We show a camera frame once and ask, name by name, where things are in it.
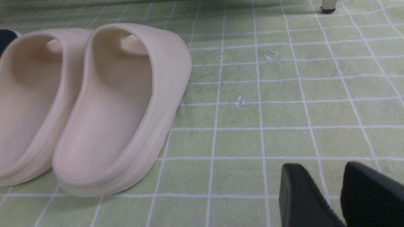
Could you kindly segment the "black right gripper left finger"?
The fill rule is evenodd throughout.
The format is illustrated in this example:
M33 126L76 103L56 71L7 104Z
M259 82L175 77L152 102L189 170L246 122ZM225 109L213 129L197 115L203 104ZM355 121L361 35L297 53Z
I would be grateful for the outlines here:
M298 163L282 166L279 209L283 227L345 227L309 172Z

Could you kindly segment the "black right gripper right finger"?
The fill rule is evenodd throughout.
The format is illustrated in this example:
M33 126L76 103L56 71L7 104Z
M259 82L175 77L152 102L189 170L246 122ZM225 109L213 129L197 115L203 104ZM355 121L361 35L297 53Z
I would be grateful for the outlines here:
M348 227L402 227L403 184L356 161L345 165L340 196Z

